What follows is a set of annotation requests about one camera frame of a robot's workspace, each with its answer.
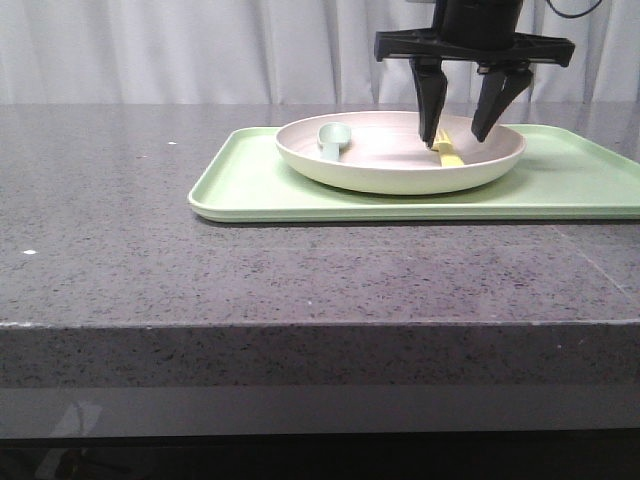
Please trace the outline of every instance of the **measuring scoop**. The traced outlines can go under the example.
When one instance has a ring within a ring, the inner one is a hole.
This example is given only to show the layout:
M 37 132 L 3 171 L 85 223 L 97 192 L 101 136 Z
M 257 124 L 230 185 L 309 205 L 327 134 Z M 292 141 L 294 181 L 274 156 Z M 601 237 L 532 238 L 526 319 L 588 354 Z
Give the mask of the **measuring scoop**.
M 318 130 L 318 145 L 322 150 L 323 160 L 337 161 L 340 158 L 340 150 L 351 142 L 351 127 L 342 122 L 330 122 L 324 124 Z

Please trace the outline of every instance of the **green tray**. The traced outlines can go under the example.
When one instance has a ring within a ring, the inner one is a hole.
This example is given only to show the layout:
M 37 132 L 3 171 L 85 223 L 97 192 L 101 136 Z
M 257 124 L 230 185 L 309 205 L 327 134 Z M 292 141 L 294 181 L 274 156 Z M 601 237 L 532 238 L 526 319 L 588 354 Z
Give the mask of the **green tray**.
M 278 128 L 238 130 L 188 199 L 218 222 L 640 218 L 639 164 L 560 128 L 509 127 L 527 139 L 509 173 L 471 190 L 408 197 L 315 182 L 280 158 Z

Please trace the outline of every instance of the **gray countertop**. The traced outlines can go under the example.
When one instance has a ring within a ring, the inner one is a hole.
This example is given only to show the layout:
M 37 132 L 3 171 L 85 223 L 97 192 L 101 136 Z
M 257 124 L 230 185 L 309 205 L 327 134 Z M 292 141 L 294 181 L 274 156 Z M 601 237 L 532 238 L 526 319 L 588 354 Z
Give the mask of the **gray countertop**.
M 223 225 L 187 204 L 235 129 L 412 108 L 0 107 L 0 389 L 637 386 L 638 222 Z M 640 158 L 639 104 L 502 121 Z

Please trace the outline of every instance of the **plate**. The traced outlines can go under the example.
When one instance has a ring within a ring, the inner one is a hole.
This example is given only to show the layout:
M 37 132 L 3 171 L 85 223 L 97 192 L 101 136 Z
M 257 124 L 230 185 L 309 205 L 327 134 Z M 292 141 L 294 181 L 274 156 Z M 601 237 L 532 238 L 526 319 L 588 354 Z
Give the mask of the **plate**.
M 489 183 L 511 170 L 526 146 L 520 133 L 502 125 L 480 143 L 471 133 L 470 118 L 442 115 L 440 127 L 465 162 L 442 167 L 438 153 L 420 139 L 419 121 L 417 112 L 322 115 L 280 128 L 276 146 L 285 162 L 308 178 L 347 190 L 391 195 L 447 193 Z M 328 122 L 343 122 L 352 130 L 351 143 L 337 162 L 320 158 L 317 134 Z

